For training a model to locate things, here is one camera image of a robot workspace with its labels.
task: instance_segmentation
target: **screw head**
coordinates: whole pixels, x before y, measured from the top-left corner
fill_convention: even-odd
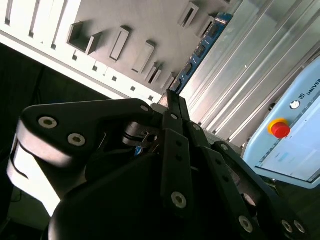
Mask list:
[[[225,150],[225,151],[228,151],[228,149],[229,149],[225,144],[221,144],[221,148],[222,148],[223,150]]]
[[[81,147],[85,145],[86,139],[78,133],[72,133],[68,136],[68,143],[76,147]]]
[[[197,131],[200,131],[200,130],[201,130],[201,128],[200,128],[197,124],[193,124],[193,127],[194,127],[194,129],[197,130]]]
[[[45,129],[54,129],[58,123],[55,119],[49,116],[43,116],[38,120],[38,123],[41,127]]]
[[[306,233],[306,230],[305,230],[305,228],[300,224],[300,222],[298,222],[298,221],[294,221],[294,225],[295,225],[295,227],[301,232],[301,233],[303,233],[303,234],[305,234]]]
[[[179,209],[184,209],[187,206],[187,200],[181,192],[174,191],[171,194],[171,200],[173,204]]]
[[[248,233],[252,233],[254,231],[252,223],[245,216],[239,217],[239,223],[241,227],[243,227],[243,229],[246,230]]]
[[[282,223],[283,227],[285,228],[285,230],[287,230],[287,232],[292,233],[294,231],[292,229],[291,225],[286,220],[282,220],[281,223]]]
[[[175,120],[178,119],[178,117],[177,117],[176,115],[174,115],[174,114],[171,114],[171,117],[172,117],[173,119],[175,119]]]
[[[144,106],[144,105],[141,105],[140,108],[141,108],[143,111],[149,112],[149,108],[147,108],[147,107]]]

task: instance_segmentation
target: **emergency stop button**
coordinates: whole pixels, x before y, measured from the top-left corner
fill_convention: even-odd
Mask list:
[[[278,118],[271,121],[268,125],[268,132],[277,139],[283,139],[290,134],[288,121],[284,118]]]

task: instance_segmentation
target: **red button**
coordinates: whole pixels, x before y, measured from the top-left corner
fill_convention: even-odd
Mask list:
[[[290,133],[290,127],[284,122],[277,122],[271,128],[272,134],[278,138],[283,139]]]

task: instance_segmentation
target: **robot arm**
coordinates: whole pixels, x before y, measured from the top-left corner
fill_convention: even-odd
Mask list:
[[[162,101],[163,113],[138,99],[22,113],[8,175],[52,214],[48,239],[309,239],[227,143],[208,143],[183,98]]]

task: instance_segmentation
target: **blue circuit board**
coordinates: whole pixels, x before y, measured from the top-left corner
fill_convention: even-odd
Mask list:
[[[180,94],[182,92],[190,78],[193,76],[203,59],[207,56],[208,52],[220,37],[221,33],[225,30],[232,18],[233,15],[228,13],[221,12],[217,14],[214,22],[204,34],[201,42],[196,47],[189,61],[169,87],[171,91],[174,91],[176,94]]]

